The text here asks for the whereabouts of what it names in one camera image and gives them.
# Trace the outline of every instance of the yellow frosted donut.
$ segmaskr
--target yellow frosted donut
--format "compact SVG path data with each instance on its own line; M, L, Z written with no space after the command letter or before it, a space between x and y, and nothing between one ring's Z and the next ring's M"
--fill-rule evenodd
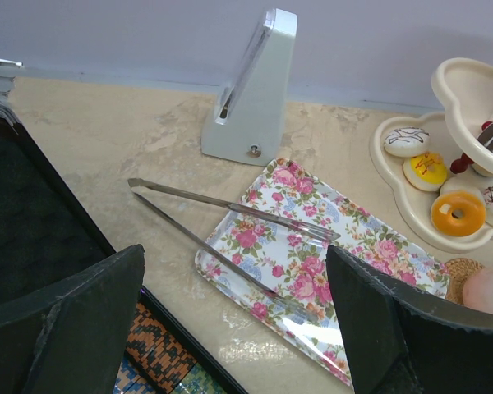
M470 236L486 221L486 208L475 195L452 191L435 200L431 221L436 230L447 236Z
M437 153L425 152L403 162L403 173L416 188L437 191L447 179L444 160Z

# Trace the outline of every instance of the tray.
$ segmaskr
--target tray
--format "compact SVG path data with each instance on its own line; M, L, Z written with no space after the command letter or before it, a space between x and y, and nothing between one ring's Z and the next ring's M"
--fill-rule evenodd
M466 253L493 240L493 227L487 223L471 236L452 237L438 232L431 223L430 210L438 193L429 193L413 187L403 174L403 159L391 156L384 150L387 133L400 127L421 127L431 136L431 149L440 153L449 167L462 154L446 129L443 112L433 112L423 117L393 117L381 123L370 141L371 159L378 173L393 188L394 200L403 220L425 242L450 253ZM457 175L479 189L493 186L493 178L478 176L471 168Z
M444 297L449 276L419 246L332 189L295 162L271 162L241 198L242 204L314 222L342 236L335 242L383 272ZM327 244L237 213L229 213L208 242L280 295L314 311L318 323L304 322L274 305L206 252L196 254L199 273L263 324L351 384L347 357L327 277Z
M493 113L493 66L454 58L438 66L431 87L445 108L445 121L459 148L479 166L493 173L493 153L477 137Z

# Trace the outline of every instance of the white tray with pink flowers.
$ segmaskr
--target white tray with pink flowers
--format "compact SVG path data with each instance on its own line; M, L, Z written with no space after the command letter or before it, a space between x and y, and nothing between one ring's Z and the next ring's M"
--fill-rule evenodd
M449 275L443 264L293 161L279 158L270 163L241 202L336 231L341 234L336 245L373 267L435 296L446 294ZM328 245L234 212L223 219L208 242L258 281L301 302L319 321L304 321L275 305L202 250L196 255L200 274L350 385L351 374L325 271Z

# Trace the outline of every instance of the black mesh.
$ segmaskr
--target black mesh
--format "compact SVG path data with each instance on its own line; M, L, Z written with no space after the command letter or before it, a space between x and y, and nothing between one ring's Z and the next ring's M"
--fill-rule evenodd
M105 257L0 119L0 304Z

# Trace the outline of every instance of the table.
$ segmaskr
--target table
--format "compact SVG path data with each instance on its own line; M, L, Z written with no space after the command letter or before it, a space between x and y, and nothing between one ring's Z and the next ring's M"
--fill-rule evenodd
M126 179L237 200L261 167L206 157L200 131L209 94L17 78L10 103L27 130L116 250L145 247L145 285L252 393L352 392L318 364L236 306L197 273L197 247L136 201ZM400 217L374 169L369 137L392 112L289 103L280 157L296 160L441 261ZM155 200L198 236L221 208L158 195ZM493 264L493 241L465 254Z

